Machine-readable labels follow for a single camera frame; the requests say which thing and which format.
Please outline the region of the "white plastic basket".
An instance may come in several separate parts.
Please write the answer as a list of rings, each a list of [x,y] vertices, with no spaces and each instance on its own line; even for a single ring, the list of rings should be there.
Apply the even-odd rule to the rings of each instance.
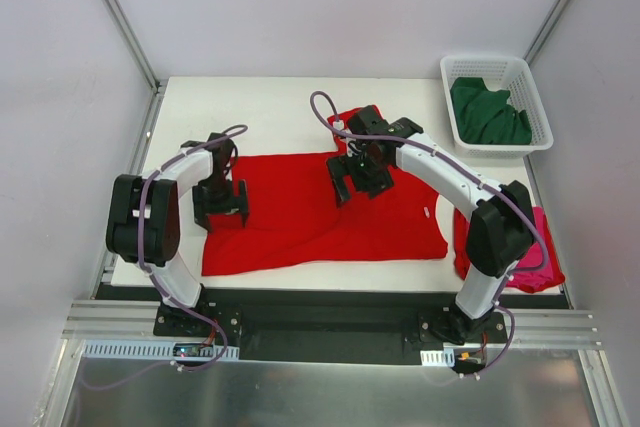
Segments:
[[[440,61],[457,155],[522,158],[554,139],[529,65],[498,55],[449,55]]]

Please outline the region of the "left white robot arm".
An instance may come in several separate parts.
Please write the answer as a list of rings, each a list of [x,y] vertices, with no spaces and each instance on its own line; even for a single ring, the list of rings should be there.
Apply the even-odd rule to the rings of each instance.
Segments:
[[[113,184],[106,247],[149,277],[165,305],[179,309],[177,324],[192,336],[205,333],[212,313],[202,303],[203,287],[179,248],[180,202],[191,195],[192,218],[206,233],[213,216],[249,218],[248,187],[230,178],[238,160],[234,139],[247,127],[234,125],[205,142],[187,141],[178,152],[144,175],[122,174]]]

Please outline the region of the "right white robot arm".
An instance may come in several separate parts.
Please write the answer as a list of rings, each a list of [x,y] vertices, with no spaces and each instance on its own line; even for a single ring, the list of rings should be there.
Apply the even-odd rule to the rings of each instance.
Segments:
[[[473,172],[446,154],[423,128],[402,117],[387,122],[373,106],[358,110],[342,137],[346,153],[326,166],[336,202],[353,191],[376,197],[393,187],[390,171],[399,169],[446,198],[468,221],[465,244],[470,267],[448,310],[431,320],[431,334],[462,345],[481,335],[517,263],[536,232],[528,188],[519,181],[501,184]]]

